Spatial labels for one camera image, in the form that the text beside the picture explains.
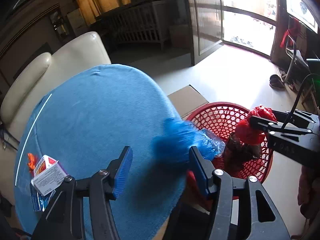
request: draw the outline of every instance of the clear plastic bag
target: clear plastic bag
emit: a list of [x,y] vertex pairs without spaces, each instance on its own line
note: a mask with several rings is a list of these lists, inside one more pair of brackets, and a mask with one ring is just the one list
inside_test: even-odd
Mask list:
[[220,156],[225,143],[207,129],[197,130],[191,122],[169,118],[164,121],[164,135],[154,138],[153,152],[166,163],[187,163],[189,149],[197,146],[203,158]]

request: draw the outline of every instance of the white stick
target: white stick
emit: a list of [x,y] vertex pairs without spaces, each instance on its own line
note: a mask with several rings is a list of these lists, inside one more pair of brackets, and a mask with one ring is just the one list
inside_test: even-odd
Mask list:
[[20,162],[21,162],[21,159],[22,159],[22,154],[23,154],[24,148],[26,147],[26,144],[27,144],[27,141],[28,141],[28,138],[29,138],[29,136],[30,136],[30,133],[31,133],[31,131],[32,131],[33,126],[35,125],[35,123],[36,123],[36,121],[37,121],[37,119],[38,119],[38,117],[39,117],[42,109],[44,108],[45,104],[48,102],[48,100],[49,100],[49,98],[50,98],[51,96],[52,96],[52,94],[49,95],[49,97],[48,97],[47,100],[44,102],[43,106],[41,107],[41,109],[40,109],[40,111],[39,111],[36,119],[34,120],[32,126],[31,126],[31,128],[30,128],[30,131],[29,131],[29,133],[28,133],[28,136],[27,136],[27,138],[26,138],[26,141],[24,142],[24,145],[23,145],[23,148],[22,148],[22,151],[21,151],[21,155],[20,155],[20,160],[19,160],[18,167],[17,167],[16,181],[15,181],[15,183],[14,183],[15,186],[17,185],[18,172],[19,172]]

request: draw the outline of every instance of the round table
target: round table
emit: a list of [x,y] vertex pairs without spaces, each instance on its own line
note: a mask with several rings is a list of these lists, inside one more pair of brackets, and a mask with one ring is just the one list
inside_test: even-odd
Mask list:
[[[185,172],[158,163],[152,151],[152,140],[163,135],[169,117],[180,118],[158,85],[124,65],[91,68],[44,96],[27,123],[15,163],[16,177],[22,156],[14,193],[23,229],[32,233],[41,216],[33,211],[27,153],[51,156],[82,179],[106,168],[129,145],[132,166],[124,192],[111,208],[121,240],[152,239],[185,185]],[[93,239],[87,198],[84,223],[87,239]]]

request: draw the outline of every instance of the cream leather chair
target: cream leather chair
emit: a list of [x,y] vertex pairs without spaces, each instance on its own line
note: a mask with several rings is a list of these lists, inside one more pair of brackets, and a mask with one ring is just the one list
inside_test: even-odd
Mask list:
[[[77,37],[53,55],[39,55],[19,75],[3,100],[0,115],[7,130],[20,140],[32,110],[44,95],[72,76],[103,64],[111,61],[96,32]],[[14,140],[8,141],[18,148]],[[0,144],[0,191],[13,205],[15,158],[16,150],[9,146],[4,149]]]

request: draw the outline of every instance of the silver screw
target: silver screw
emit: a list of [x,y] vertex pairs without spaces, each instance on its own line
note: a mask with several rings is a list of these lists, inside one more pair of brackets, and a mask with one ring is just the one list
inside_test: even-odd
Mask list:
[[64,181],[65,181],[65,182],[70,182],[70,181],[72,181],[72,176],[71,176],[71,175],[65,176],[65,177],[64,177]]
[[255,176],[249,176],[249,180],[251,182],[257,182],[258,179]]
[[214,170],[214,174],[221,176],[223,174],[223,170],[216,169],[216,170]]
[[98,171],[98,173],[101,175],[101,176],[105,176],[109,173],[109,171],[107,171],[106,169],[102,169],[100,171]]

